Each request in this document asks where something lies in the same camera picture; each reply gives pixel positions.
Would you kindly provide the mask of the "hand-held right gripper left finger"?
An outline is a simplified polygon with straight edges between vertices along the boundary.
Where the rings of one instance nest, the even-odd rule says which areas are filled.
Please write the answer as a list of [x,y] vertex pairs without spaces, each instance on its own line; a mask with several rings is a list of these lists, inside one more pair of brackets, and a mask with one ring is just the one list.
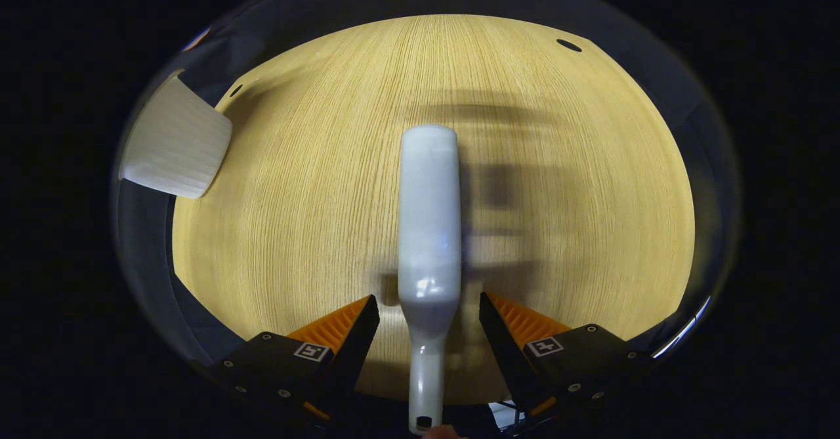
[[380,325],[374,295],[296,331],[263,331],[208,368],[210,379],[283,427],[330,427],[353,397]]

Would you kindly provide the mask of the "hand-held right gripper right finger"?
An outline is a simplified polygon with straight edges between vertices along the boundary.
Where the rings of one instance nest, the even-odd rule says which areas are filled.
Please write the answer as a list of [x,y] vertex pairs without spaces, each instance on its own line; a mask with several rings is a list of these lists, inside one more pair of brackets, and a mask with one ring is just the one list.
[[525,427],[590,415],[654,365],[600,325],[571,328],[496,293],[481,293],[479,320]]

